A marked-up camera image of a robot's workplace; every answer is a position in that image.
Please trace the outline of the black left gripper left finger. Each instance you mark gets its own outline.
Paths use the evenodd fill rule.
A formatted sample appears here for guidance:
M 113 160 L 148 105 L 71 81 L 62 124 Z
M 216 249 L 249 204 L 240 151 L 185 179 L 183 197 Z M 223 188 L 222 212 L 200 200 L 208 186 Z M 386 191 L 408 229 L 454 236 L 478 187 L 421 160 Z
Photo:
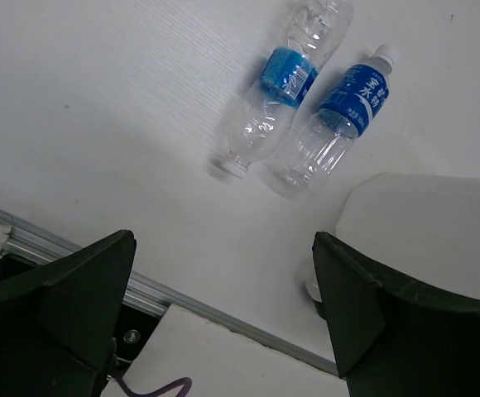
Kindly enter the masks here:
M 120 230 L 0 281 L 0 396 L 98 396 L 132 271 Z

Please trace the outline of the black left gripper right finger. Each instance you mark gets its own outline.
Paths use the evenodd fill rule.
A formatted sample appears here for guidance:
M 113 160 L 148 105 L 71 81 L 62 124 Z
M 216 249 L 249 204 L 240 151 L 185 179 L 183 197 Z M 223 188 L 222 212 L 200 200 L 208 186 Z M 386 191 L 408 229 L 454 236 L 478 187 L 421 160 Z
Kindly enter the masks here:
M 426 284 L 328 232 L 312 247 L 338 376 L 352 396 L 480 396 L 480 300 Z

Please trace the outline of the clear bottle dark blue label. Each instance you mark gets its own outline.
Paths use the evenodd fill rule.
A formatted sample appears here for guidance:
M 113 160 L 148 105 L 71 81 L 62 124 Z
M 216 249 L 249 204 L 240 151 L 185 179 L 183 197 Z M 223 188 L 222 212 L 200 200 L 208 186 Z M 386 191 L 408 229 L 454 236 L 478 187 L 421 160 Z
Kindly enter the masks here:
M 285 197 L 317 193 L 370 126 L 390 94 L 398 50 L 380 45 L 348 68 L 309 120 L 290 130 L 267 163 L 270 186 Z

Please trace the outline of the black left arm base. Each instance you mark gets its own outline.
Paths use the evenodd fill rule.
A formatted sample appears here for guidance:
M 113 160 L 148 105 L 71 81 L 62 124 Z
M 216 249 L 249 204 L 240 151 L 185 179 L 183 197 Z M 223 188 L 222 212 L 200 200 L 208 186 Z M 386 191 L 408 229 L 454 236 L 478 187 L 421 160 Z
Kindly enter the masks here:
M 0 257 L 0 281 L 35 269 L 38 265 L 15 254 Z M 113 336 L 117 341 L 115 369 L 124 374 L 137 359 L 160 318 L 126 304 L 121 306 Z

